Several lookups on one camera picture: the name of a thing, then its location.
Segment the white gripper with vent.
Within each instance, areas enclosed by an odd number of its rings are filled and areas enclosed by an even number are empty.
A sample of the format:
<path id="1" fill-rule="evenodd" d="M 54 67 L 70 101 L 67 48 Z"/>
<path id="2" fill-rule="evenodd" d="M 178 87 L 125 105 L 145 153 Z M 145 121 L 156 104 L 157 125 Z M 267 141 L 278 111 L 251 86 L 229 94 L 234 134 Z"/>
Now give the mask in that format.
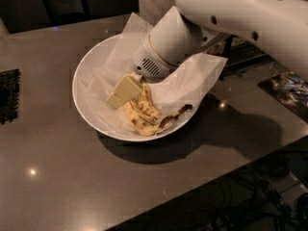
<path id="1" fill-rule="evenodd" d="M 133 54 L 135 70 L 145 78 L 164 79 L 190 55 L 201 50 L 202 31 L 181 14 L 166 14 L 145 36 Z M 121 77 L 107 103 L 118 109 L 142 92 L 142 76 Z"/>

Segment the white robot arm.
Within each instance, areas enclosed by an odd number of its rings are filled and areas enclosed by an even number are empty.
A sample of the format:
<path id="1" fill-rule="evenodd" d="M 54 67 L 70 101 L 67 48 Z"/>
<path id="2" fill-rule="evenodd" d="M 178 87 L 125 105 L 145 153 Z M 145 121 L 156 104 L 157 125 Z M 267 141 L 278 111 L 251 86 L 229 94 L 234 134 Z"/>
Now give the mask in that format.
<path id="1" fill-rule="evenodd" d="M 199 102 L 209 89 L 208 70 L 181 63 L 231 35 L 308 77 L 308 6 L 302 0 L 175 0 L 128 63 L 168 102 Z"/>

